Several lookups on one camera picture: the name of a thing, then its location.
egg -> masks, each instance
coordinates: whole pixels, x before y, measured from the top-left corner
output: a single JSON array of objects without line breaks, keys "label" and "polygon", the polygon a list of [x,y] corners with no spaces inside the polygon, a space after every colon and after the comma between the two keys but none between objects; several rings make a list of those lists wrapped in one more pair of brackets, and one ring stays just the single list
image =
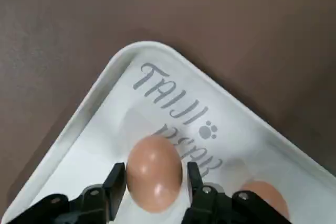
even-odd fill
[{"label": "egg", "polygon": [[264,181],[247,182],[241,190],[253,191],[284,217],[289,219],[288,207],[281,193],[271,184]]},{"label": "egg", "polygon": [[177,198],[182,164],[168,139],[151,135],[131,150],[126,166],[127,188],[132,199],[148,212],[162,212]]}]

paw print logo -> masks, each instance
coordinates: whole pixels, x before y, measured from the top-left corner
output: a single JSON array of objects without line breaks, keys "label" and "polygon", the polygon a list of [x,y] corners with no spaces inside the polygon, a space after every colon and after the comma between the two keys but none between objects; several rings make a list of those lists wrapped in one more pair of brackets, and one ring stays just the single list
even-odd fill
[{"label": "paw print logo", "polygon": [[203,125],[199,128],[198,132],[201,138],[208,139],[209,137],[215,139],[217,137],[215,132],[217,132],[218,128],[215,125],[212,125],[210,121],[206,121],[206,125]]}]

gray surface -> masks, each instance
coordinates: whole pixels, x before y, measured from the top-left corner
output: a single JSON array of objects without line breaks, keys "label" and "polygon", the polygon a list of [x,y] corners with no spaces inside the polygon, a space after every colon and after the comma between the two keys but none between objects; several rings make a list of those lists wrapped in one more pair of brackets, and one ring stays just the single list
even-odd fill
[{"label": "gray surface", "polygon": [[110,57],[167,43],[336,173],[334,0],[0,0],[0,215]]}]

plastic tray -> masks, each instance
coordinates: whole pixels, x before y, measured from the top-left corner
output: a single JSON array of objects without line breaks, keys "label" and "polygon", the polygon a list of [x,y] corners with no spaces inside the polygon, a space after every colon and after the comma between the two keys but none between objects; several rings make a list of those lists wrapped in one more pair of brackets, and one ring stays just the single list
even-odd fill
[{"label": "plastic tray", "polygon": [[[168,84],[160,92],[153,88],[162,80],[176,85],[171,93]],[[179,94],[183,102],[173,99]],[[192,110],[181,114],[191,104]],[[127,161],[138,139],[154,132],[169,137],[181,156],[179,198],[153,215],[126,192],[116,223],[179,223],[188,206],[185,164],[190,160],[202,167],[206,182],[229,195],[251,179],[271,183],[286,200],[294,224],[336,220],[336,179],[329,172],[174,49],[144,41],[112,57],[2,223],[48,194],[72,199],[88,185],[102,183],[115,162]]]}]

screw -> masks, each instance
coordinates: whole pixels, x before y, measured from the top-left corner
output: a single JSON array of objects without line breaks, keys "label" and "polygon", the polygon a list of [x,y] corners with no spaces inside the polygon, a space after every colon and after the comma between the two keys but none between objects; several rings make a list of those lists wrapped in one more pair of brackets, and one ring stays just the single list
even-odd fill
[{"label": "screw", "polygon": [[97,190],[93,190],[92,192],[90,192],[90,194],[92,195],[92,196],[94,196],[94,195],[97,195],[99,192],[97,191]]},{"label": "screw", "polygon": [[208,187],[208,186],[204,186],[204,187],[202,188],[202,190],[203,190],[203,192],[206,193],[206,194],[208,194],[208,193],[211,192],[211,188]]},{"label": "screw", "polygon": [[54,199],[51,200],[51,203],[55,204],[57,202],[60,202],[60,200],[61,200],[60,198],[56,197],[56,198],[54,198]]},{"label": "screw", "polygon": [[247,195],[247,193],[240,193],[239,194],[239,198],[241,198],[243,200],[247,200],[248,199],[248,195]]}]

